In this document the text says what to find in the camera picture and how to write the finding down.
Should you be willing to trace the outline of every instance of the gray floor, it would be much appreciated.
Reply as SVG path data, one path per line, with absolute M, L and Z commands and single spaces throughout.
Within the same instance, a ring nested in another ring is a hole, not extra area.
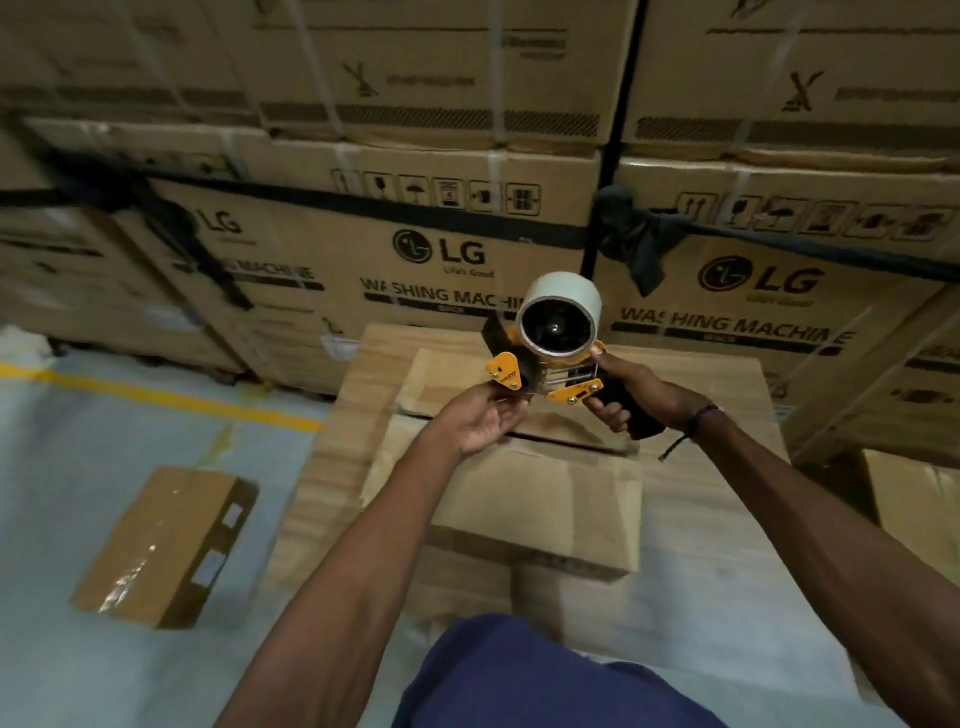
M 328 405 L 230 389 L 174 368 L 122 357 L 43 355 L 36 340 L 0 335 L 0 360 L 125 381 L 323 420 Z M 288 597 L 255 584 L 313 435 L 231 422 L 104 394 L 0 377 L 0 724 L 205 726 L 212 723 Z M 237 473 L 260 498 L 200 623 L 156 632 L 83 614 L 68 601 L 78 580 L 150 472 L 159 465 Z M 427 644 L 398 626 L 365 728 L 389 725 Z M 731 726 L 887 726 L 883 709 L 766 691 L 659 670 Z

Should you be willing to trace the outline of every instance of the person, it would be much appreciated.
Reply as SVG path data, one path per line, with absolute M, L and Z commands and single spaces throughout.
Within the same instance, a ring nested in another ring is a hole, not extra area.
M 745 434 L 704 396 L 595 352 L 640 406 L 690 433 L 763 527 L 810 605 L 913 726 L 960 725 L 960 590 Z M 370 697 L 447 482 L 516 427 L 523 398 L 484 384 L 453 399 L 302 586 L 223 710 L 219 728 L 353 726 Z M 612 430 L 629 413 L 586 406 Z M 599 665 L 524 622 L 454 624 L 407 689 L 395 728 L 722 725 L 655 673 Z

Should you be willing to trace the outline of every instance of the bracelet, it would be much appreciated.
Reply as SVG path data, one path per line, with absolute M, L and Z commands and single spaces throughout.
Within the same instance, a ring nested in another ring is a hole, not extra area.
M 700 431 L 700 421 L 701 419 L 703 419 L 704 415 L 706 415 L 709 412 L 717 411 L 719 409 L 720 407 L 718 407 L 716 404 L 708 404 L 707 406 L 698 409 L 696 414 L 694 414 L 693 417 L 691 417 L 689 420 L 686 421 L 686 427 L 684 428 L 684 436 L 681 437 L 677 442 L 675 442 L 669 448 L 667 448 L 666 451 L 663 453 L 663 455 L 661 455 L 657 459 L 662 463 L 664 460 L 666 460 L 670 456 L 671 452 L 673 452 L 675 449 L 677 449 L 680 446 L 680 444 L 684 440 L 689 440 L 691 437 L 696 436 L 697 432 Z

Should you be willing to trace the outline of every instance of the left arm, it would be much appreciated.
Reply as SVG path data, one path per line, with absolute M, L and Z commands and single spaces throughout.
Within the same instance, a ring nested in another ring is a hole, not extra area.
M 423 429 L 280 616 L 217 728 L 356 725 L 450 477 L 526 415 L 502 393 L 472 387 Z

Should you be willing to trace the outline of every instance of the yellow line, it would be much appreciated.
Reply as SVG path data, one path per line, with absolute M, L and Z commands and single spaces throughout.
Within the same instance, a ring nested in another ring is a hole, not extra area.
M 65 375 L 60 372 L 50 372 L 45 369 L 30 369 L 15 364 L 0 362 L 0 377 L 9 379 L 27 379 L 29 381 L 56 384 L 66 389 L 81 389 L 85 392 L 97 392 L 104 395 L 122 397 L 125 400 L 153 404 L 158 407 L 172 407 L 188 412 L 197 412 L 210 417 L 223 417 L 229 420 L 244 420 L 259 425 L 273 425 L 286 427 L 297 432 L 319 432 L 324 423 L 310 420 L 306 417 L 286 415 L 281 412 L 241 407 L 237 404 L 227 404 L 216 400 L 203 400 L 199 397 L 187 397 L 162 389 L 139 387 L 135 384 L 126 384 L 120 381 L 96 379 L 92 376 Z

